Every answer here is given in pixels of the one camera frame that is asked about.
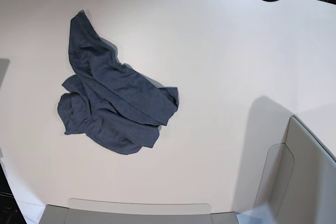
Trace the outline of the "grey right side partition panel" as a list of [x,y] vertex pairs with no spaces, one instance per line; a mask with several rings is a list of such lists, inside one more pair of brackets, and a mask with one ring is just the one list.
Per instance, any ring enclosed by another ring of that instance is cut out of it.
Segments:
[[253,208],[252,216],[260,223],[335,223],[335,157],[295,117],[284,143],[295,165],[281,206]]

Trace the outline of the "grey partition panel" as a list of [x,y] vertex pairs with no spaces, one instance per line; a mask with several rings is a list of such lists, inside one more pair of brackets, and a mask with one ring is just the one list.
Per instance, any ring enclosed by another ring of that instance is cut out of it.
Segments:
[[252,216],[260,223],[335,223],[335,157],[295,117],[284,143],[295,165],[281,206],[253,208]]
[[131,214],[79,208],[46,206],[40,223],[250,223],[236,212],[186,214]]

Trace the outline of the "clear acrylic right panel bracket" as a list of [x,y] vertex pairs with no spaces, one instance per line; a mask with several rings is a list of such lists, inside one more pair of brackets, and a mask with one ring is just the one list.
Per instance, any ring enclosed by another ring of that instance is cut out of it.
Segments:
[[254,208],[267,205],[272,212],[279,210],[294,165],[294,156],[285,143],[275,144],[269,148]]

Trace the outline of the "grey front partition panel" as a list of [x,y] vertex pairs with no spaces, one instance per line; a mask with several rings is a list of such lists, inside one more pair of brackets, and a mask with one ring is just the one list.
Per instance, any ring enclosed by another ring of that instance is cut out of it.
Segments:
[[131,214],[79,208],[46,206],[40,223],[250,223],[236,212],[186,214]]

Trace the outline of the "dark blue t-shirt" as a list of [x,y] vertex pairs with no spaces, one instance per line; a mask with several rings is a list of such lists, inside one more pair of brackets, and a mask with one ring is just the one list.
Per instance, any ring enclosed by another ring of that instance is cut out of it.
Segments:
[[122,64],[84,11],[71,19],[68,56],[74,75],[57,108],[65,134],[85,134],[122,155],[152,148],[178,110],[178,89],[156,86]]

